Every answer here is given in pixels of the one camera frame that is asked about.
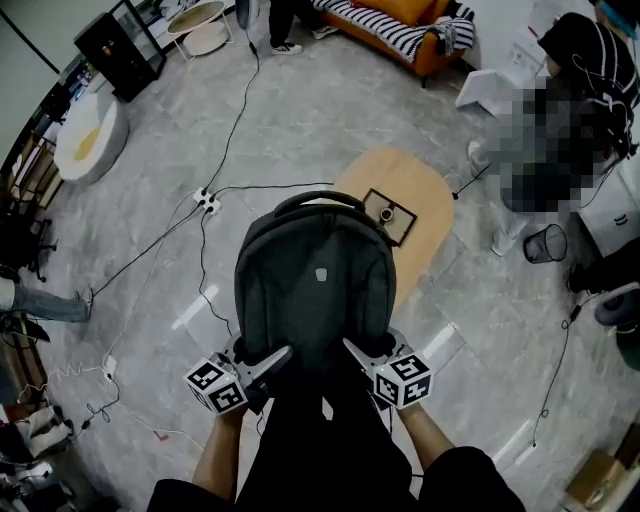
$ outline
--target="extension cord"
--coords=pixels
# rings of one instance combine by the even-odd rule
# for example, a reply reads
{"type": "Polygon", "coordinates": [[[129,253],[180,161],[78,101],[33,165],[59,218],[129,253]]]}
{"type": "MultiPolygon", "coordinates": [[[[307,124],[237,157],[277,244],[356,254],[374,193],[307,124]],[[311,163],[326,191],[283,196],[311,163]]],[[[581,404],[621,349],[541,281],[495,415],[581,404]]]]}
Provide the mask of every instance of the extension cord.
{"type": "Polygon", "coordinates": [[[215,199],[210,192],[207,192],[202,187],[195,191],[195,193],[193,194],[193,199],[196,203],[198,203],[198,206],[201,206],[202,209],[206,213],[210,213],[211,216],[216,215],[222,207],[220,201],[215,199]]]}

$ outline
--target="backpack handle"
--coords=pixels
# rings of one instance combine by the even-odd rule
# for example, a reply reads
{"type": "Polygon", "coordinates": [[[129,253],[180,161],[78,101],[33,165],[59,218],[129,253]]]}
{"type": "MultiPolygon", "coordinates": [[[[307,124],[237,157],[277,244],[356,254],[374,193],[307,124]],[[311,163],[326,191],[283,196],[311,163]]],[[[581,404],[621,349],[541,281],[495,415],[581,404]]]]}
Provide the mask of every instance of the backpack handle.
{"type": "Polygon", "coordinates": [[[312,201],[314,199],[331,199],[347,206],[353,206],[359,212],[364,213],[364,203],[359,199],[342,192],[335,192],[333,190],[314,190],[311,192],[303,192],[297,196],[291,197],[286,201],[283,201],[274,210],[276,217],[280,217],[285,213],[292,212],[296,208],[302,206],[303,203],[312,201]]]}

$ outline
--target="round white table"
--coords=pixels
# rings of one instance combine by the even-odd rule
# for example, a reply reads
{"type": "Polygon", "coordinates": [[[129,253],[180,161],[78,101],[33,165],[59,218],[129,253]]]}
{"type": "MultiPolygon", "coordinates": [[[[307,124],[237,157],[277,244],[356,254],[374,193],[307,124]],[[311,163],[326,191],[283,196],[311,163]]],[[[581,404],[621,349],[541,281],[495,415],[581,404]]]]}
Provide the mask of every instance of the round white table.
{"type": "Polygon", "coordinates": [[[179,14],[169,24],[167,33],[173,38],[184,60],[188,62],[196,55],[212,52],[224,43],[233,43],[231,28],[227,23],[224,9],[224,2],[201,2],[179,14]],[[224,21],[224,31],[221,30],[220,23],[211,23],[221,16],[224,21]],[[185,34],[188,34],[184,41],[185,47],[191,54],[191,58],[185,55],[178,44],[178,37],[185,34]]]}

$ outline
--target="black backpack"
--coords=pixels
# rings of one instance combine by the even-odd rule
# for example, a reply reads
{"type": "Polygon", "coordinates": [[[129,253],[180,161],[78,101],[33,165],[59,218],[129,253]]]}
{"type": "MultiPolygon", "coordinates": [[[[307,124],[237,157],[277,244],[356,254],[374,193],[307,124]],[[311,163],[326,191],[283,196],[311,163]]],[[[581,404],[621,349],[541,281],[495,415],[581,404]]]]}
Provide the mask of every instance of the black backpack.
{"type": "Polygon", "coordinates": [[[349,195],[307,192],[251,224],[235,272],[242,359],[289,344],[305,372],[322,372],[343,337],[371,355],[393,346],[393,242],[364,212],[349,195]],[[304,204],[320,198],[341,204],[304,204]]]}

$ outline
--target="gray tile floor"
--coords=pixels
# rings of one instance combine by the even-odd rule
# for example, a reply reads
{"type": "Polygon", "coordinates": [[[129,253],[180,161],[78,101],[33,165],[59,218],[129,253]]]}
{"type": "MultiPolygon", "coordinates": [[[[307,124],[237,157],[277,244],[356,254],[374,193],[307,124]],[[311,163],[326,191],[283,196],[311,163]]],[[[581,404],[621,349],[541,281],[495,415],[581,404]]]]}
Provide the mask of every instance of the gray tile floor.
{"type": "MultiPolygon", "coordinates": [[[[297,57],[271,57],[266,15],[252,31],[261,71],[215,187],[334,180],[375,144],[406,149],[431,164],[452,187],[467,180],[466,143],[493,121],[479,109],[456,110],[462,74],[436,74],[426,90],[416,77],[344,35],[321,42],[300,27],[297,57]]],[[[47,290],[70,295],[97,286],[165,229],[189,191],[209,181],[255,69],[244,36],[186,64],[173,51],[161,78],[128,106],[132,132],[115,167],[90,187],[65,185],[50,209],[60,248],[46,266],[47,290]]],[[[207,280],[215,308],[235,324],[233,270],[249,224],[291,191],[231,192],[206,224],[207,280]]],[[[176,218],[186,215],[190,202],[176,218]]],[[[498,467],[528,510],[558,510],[567,479],[592,448],[612,448],[638,412],[640,374],[625,367],[611,335],[587,307],[571,328],[564,364],[538,431],[539,446],[515,459],[531,436],[562,350],[560,324],[573,298],[564,290],[568,265],[529,265],[521,251],[489,251],[495,208],[484,184],[456,203],[453,230],[393,324],[416,349],[427,348],[437,371],[426,407],[451,439],[490,456],[525,425],[516,448],[498,467]]],[[[199,449],[179,434],[161,442],[153,427],[188,432],[204,444],[211,416],[193,400],[182,375],[224,344],[224,324],[207,308],[173,328],[198,297],[202,242],[197,221],[169,237],[147,280],[155,251],[122,275],[96,301],[91,322],[47,322],[45,365],[99,365],[114,343],[122,407],[111,423],[96,418],[77,440],[77,456],[96,487],[144,510],[160,478],[188,479],[199,449]]],[[[51,397],[79,425],[109,400],[98,371],[52,378],[51,397]]],[[[256,418],[245,422],[241,481],[258,445],[256,418]]],[[[417,467],[402,428],[396,441],[417,467]]]]}

